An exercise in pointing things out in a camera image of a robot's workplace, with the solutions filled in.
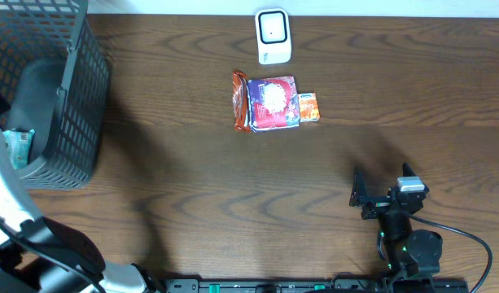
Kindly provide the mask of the orange tissue pack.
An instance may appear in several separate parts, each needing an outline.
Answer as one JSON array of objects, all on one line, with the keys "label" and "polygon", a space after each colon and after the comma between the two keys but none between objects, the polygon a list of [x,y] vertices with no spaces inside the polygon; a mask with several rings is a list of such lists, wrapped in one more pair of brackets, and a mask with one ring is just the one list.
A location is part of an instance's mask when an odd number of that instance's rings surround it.
[{"label": "orange tissue pack", "polygon": [[299,94],[300,122],[314,122],[320,119],[320,112],[315,93]]}]

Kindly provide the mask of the pink purple snack bag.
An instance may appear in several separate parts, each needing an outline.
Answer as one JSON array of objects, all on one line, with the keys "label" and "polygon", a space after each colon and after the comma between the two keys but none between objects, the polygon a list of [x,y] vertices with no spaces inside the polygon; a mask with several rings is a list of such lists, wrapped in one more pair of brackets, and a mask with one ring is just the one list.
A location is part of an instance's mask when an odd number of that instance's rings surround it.
[{"label": "pink purple snack bag", "polygon": [[299,126],[300,106],[293,76],[252,79],[247,87],[253,132]]}]

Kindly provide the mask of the red brown snack packet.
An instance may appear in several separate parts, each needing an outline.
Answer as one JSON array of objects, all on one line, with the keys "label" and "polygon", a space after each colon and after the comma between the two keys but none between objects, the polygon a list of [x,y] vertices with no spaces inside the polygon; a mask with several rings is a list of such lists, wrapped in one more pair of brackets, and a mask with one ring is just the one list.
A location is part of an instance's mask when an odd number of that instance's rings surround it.
[{"label": "red brown snack packet", "polygon": [[247,75],[241,71],[232,72],[232,102],[234,128],[237,131],[251,132],[249,124]]}]

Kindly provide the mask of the teal green snack packet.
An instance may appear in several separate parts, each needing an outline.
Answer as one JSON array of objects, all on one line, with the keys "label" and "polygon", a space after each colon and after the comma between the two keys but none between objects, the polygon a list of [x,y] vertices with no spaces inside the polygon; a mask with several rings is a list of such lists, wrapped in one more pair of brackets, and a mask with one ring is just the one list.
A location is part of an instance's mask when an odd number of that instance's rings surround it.
[{"label": "teal green snack packet", "polygon": [[34,134],[34,129],[24,132],[11,129],[3,132],[11,165],[14,169],[21,169],[28,165]]}]

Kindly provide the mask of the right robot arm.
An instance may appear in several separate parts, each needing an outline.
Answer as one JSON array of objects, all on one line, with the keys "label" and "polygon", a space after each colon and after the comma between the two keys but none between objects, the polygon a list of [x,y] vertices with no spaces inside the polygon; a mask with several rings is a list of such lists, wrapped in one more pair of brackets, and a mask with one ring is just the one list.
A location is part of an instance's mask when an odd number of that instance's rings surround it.
[{"label": "right robot arm", "polygon": [[442,237],[430,230],[413,230],[410,217],[423,208],[429,188],[404,163],[403,176],[384,196],[370,195],[359,170],[353,174],[349,205],[361,208],[361,218],[379,221],[379,241],[390,272],[380,278],[383,292],[433,292],[433,274],[440,271]]}]

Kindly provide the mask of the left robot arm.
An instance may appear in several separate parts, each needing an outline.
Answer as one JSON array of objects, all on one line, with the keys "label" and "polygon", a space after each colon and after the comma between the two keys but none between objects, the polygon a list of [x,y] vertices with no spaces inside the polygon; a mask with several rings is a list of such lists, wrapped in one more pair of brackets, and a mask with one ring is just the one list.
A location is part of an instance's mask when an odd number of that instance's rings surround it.
[{"label": "left robot arm", "polygon": [[[0,94],[0,115],[9,103]],[[0,292],[165,292],[135,264],[107,263],[82,232],[42,215],[0,127]]]}]

